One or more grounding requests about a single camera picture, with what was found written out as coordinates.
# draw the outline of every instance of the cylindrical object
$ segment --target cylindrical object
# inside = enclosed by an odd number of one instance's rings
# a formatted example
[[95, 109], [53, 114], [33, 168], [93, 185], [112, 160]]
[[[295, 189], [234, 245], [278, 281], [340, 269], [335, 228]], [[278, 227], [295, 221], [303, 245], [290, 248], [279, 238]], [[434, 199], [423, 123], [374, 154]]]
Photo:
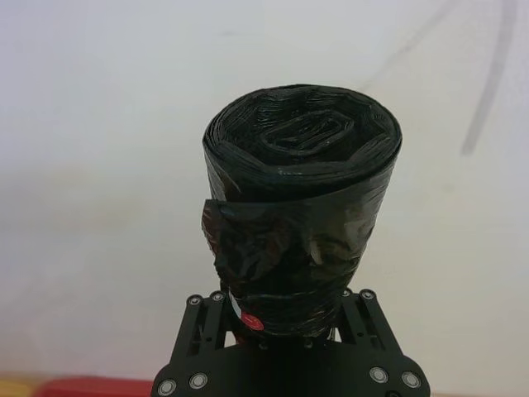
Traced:
[[248, 93], [203, 144], [203, 230], [234, 313], [250, 329], [315, 337], [359, 264], [401, 146], [391, 113], [345, 88]]

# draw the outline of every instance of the gray marker line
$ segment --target gray marker line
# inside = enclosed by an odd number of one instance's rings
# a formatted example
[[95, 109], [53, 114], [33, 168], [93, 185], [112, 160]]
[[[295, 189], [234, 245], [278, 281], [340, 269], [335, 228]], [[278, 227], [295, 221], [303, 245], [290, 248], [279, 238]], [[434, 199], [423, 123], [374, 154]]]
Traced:
[[460, 3], [460, 0], [447, 0], [441, 4], [439, 9], [422, 25], [406, 44], [393, 52], [379, 70], [360, 86], [360, 91], [365, 91], [376, 82], [386, 71], [391, 69], [404, 56], [417, 47], [435, 27], [437, 27]]
[[461, 147], [461, 155], [472, 155], [478, 140], [481, 137], [488, 113], [493, 106], [498, 93], [499, 84], [503, 77], [509, 48], [512, 43], [512, 34], [517, 14], [517, 0], [502, 1], [502, 20], [498, 30], [498, 39], [490, 62], [484, 90], [479, 97], [478, 106], [474, 111], [469, 130]]

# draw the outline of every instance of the white wall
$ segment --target white wall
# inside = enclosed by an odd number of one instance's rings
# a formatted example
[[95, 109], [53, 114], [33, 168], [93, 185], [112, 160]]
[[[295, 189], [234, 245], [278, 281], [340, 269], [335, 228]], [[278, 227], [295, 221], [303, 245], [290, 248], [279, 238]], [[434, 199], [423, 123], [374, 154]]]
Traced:
[[[505, 73], [463, 154], [502, 10]], [[363, 87], [405, 137], [353, 288], [379, 293], [432, 389], [528, 395], [528, 17], [521, 1], [0, 2], [0, 371], [152, 377], [185, 298], [217, 287], [207, 122], [309, 82]]]

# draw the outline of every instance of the silver screw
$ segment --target silver screw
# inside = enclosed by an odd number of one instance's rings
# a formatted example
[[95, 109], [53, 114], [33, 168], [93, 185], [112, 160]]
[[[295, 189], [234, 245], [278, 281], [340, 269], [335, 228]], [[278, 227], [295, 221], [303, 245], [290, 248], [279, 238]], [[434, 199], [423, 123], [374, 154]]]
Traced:
[[189, 380], [189, 386], [191, 386], [191, 389], [201, 389], [204, 387], [207, 383], [207, 376], [206, 374], [203, 374], [202, 372], [199, 372], [193, 376], [191, 376], [191, 379]]
[[213, 295], [213, 300], [215, 302], [220, 302], [223, 299], [224, 299], [224, 294], [222, 292], [217, 292], [216, 294]]
[[362, 292], [362, 298], [364, 298], [364, 299], [372, 299], [372, 298], [374, 298], [374, 294], [371, 291], [363, 291]]
[[413, 372], [404, 372], [403, 382], [407, 387], [411, 387], [412, 389], [417, 389], [421, 386], [421, 380]]
[[379, 366], [371, 368], [369, 375], [371, 376], [371, 379], [377, 383], [386, 383], [389, 379], [388, 373]]
[[200, 303], [200, 298], [198, 296], [193, 296], [190, 300], [189, 300], [189, 304], [199, 304]]
[[158, 394], [162, 396], [171, 395], [176, 390], [176, 382], [172, 379], [166, 379], [158, 386]]

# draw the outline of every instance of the wrapped object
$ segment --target wrapped object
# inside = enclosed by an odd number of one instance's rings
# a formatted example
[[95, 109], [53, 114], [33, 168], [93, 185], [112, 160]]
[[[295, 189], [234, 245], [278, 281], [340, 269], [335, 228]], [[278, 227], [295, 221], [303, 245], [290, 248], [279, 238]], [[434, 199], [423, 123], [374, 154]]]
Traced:
[[329, 330], [401, 141], [387, 109], [345, 88], [260, 89], [213, 118], [203, 138], [212, 191], [203, 230], [248, 330]]

